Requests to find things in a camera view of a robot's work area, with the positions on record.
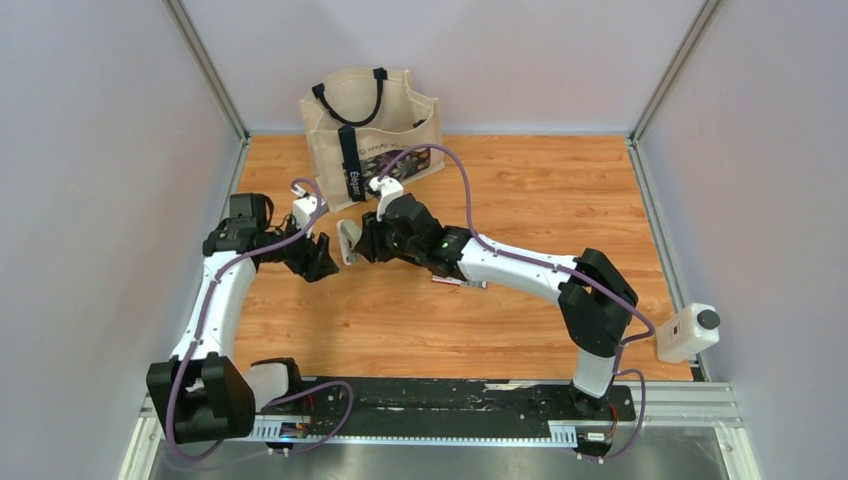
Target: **gray wall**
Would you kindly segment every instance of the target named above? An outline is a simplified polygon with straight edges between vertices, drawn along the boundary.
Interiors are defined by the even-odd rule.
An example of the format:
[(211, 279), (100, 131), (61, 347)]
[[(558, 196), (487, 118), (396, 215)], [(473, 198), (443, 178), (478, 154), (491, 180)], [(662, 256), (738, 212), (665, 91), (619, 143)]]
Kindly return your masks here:
[(160, 1), (4, 2), (0, 476), (114, 478), (238, 143)]
[(644, 151), (769, 479), (844, 478), (848, 3), (725, 2)]
[(409, 68), (449, 131), (625, 131), (701, 0), (185, 0), (252, 130), (325, 75)]

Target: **robotic arm link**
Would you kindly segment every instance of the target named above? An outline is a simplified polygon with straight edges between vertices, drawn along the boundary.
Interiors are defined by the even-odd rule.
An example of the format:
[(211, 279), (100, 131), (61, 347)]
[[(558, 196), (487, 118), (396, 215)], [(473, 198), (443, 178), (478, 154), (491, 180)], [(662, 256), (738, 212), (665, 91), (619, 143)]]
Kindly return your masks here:
[[(316, 240), (311, 228), (282, 248), (255, 255), (250, 258), (252, 261), (231, 264), (246, 252), (291, 239), (307, 226), (316, 210), (326, 209), (326, 204), (319, 207), (315, 196), (302, 189), (295, 193), (299, 198), (292, 203), (291, 215), (273, 228), (274, 203), (270, 198), (253, 193), (232, 195), (229, 216), (203, 242), (201, 288), (186, 331), (171, 359), (151, 364), (147, 372), (148, 392), (165, 426), (177, 369), (189, 346), (197, 343), (177, 391), (173, 422), (176, 443), (250, 434), (256, 412), (272, 399), (286, 394), (299, 381), (297, 366), (290, 358), (259, 362), (244, 376), (230, 360), (244, 298), (261, 264), (282, 262), (307, 282), (339, 271), (329, 254), (329, 237), (321, 233)], [(217, 272), (230, 264), (218, 283), (213, 283)], [(204, 311), (203, 303), (210, 289), (215, 289), (215, 295)], [(201, 322), (205, 324), (198, 338)]]
[(411, 193), (403, 193), (397, 180), (374, 178), (369, 188), (379, 203), (376, 211), (362, 216), (361, 232), (350, 221), (339, 225), (341, 233), (348, 232), (347, 242), (342, 239), (346, 258), (352, 258), (348, 253), (351, 249), (372, 263), (398, 258), (425, 267), (434, 275), (499, 283), (558, 305), (569, 336), (579, 349), (572, 384), (575, 399), (605, 404), (619, 344), (631, 314), (559, 267), (583, 273), (635, 307), (636, 292), (606, 255), (591, 248), (580, 256), (547, 255), (501, 245), (480, 235), (490, 247), (485, 248), (469, 229), (442, 226), (424, 204)]

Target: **bag handle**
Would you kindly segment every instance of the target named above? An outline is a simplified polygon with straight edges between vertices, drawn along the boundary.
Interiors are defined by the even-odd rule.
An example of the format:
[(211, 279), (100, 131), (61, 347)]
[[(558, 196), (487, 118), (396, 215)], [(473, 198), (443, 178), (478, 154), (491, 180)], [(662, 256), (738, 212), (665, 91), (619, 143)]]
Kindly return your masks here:
[(330, 106), (330, 103), (327, 102), (327, 98), (324, 97), (324, 84), (319, 83), (312, 87), (312, 93), (315, 95), (315, 98), (321, 101), (321, 105), (324, 105), (324, 108), (327, 109), (327, 112), (330, 113), (330, 116), (335, 118), (336, 120), (344, 123), (345, 125), (350, 125), (351, 127), (364, 127), (371, 123), (371, 120), (374, 120), (374, 117), (377, 116), (377, 112), (380, 111), (380, 104), (383, 103), (383, 80), (389, 79), (389, 74), (386, 72), (385, 68), (375, 68), (374, 69), (374, 78), (377, 80), (377, 103), (374, 105), (374, 111), (371, 112), (371, 115), (368, 115), (368, 118), (362, 120), (360, 122), (352, 122), (350, 120), (345, 119), (338, 112), (336, 112), (333, 107)]

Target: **wooden floor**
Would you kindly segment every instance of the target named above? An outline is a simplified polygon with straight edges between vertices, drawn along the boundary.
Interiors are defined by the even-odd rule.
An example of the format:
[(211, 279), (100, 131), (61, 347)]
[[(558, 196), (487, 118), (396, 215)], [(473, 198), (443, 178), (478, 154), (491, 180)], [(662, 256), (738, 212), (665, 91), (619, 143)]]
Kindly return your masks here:
[[(656, 323), (672, 313), (650, 227), (620, 137), (455, 136), (471, 180), (474, 223), (492, 239), (552, 254), (605, 252)], [(462, 179), (445, 169), (407, 187), (442, 224), (465, 225)], [(310, 176), (302, 136), (254, 137), (239, 191), (269, 195), (274, 223), (289, 212), (289, 183)], [(328, 214), (337, 275), (307, 284), (283, 265), (262, 265), (245, 301), (237, 366), (294, 357), (305, 375), (571, 378), (577, 361), (559, 308), (531, 295), (432, 283), (401, 261), (341, 262), (335, 224), (357, 224), (376, 202)], [(634, 319), (628, 333), (644, 327)], [(653, 339), (628, 347), (623, 368), (648, 379), (691, 380), (688, 366), (656, 359)]]

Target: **beige tote bag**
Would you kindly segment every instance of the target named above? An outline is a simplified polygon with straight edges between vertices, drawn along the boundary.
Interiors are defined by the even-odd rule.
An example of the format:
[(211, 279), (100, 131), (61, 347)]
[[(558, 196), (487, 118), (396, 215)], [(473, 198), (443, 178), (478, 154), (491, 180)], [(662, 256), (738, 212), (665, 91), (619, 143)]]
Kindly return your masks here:
[[(442, 144), (439, 100), (413, 92), (408, 70), (341, 70), (312, 87), (300, 112), (312, 171), (333, 212), (371, 198), (368, 180), (406, 148)], [(390, 175), (405, 184), (443, 167), (443, 153), (424, 148)]]

